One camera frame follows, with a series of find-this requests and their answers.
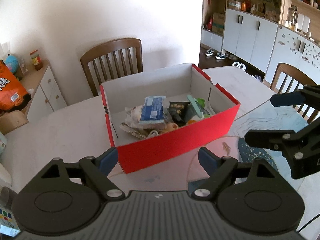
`dark floor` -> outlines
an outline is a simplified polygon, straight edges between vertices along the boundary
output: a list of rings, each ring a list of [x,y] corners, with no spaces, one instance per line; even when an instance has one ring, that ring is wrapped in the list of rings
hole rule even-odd
[[[216,59],[215,56],[206,56],[205,55],[206,49],[200,47],[200,57],[199,57],[199,68],[206,69],[206,68],[213,68],[213,67],[223,67],[223,66],[232,66],[235,61],[245,64],[247,67],[246,72],[250,75],[259,75],[261,78],[264,78],[264,73],[255,68],[254,66],[250,65],[249,63],[245,62],[242,59],[231,60],[229,58],[226,59]]]

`shelf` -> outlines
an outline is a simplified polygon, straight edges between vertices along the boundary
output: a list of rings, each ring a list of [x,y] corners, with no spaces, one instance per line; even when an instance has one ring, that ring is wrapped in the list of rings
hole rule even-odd
[[[301,7],[304,7],[304,8],[306,8],[306,9],[311,9],[311,10],[313,10],[314,12],[319,12],[319,16],[320,16],[320,10],[317,9],[316,7],[313,7],[313,6],[311,6],[310,4],[305,3],[305,2],[303,2],[303,1],[300,1],[300,0],[290,0],[290,1],[292,2],[293,5],[295,5],[295,6],[297,6],[297,7],[301,6]]]

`green plastic item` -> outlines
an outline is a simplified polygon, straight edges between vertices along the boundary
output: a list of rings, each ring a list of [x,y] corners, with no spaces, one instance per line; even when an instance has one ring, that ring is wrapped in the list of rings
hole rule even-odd
[[[199,118],[201,118],[201,117],[202,117],[202,112],[200,111],[200,109],[199,109],[199,107],[198,107],[198,105],[197,105],[197,103],[196,103],[196,100],[192,97],[192,95],[187,95],[187,98],[188,98],[190,104],[191,104],[191,105],[193,106],[193,108],[195,109],[197,116],[198,116]]]

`sauce jar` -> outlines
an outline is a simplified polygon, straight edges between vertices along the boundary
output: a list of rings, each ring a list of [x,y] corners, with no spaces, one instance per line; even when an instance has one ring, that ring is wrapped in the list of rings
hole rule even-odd
[[[30,57],[32,59],[33,65],[35,66],[35,69],[36,70],[42,69],[43,64],[37,49],[30,53]]]

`glass jar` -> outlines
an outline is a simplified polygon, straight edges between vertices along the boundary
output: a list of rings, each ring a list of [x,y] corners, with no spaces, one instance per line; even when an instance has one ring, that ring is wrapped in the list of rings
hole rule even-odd
[[[36,70],[42,69],[43,64],[37,49],[30,53],[30,57],[32,59],[33,65],[35,66],[35,69]]]
[[[296,23],[296,17],[297,17],[297,11],[294,8],[290,7],[288,9],[288,18],[287,18],[287,20],[289,22],[291,22],[291,28],[292,29],[294,28],[294,25]]]

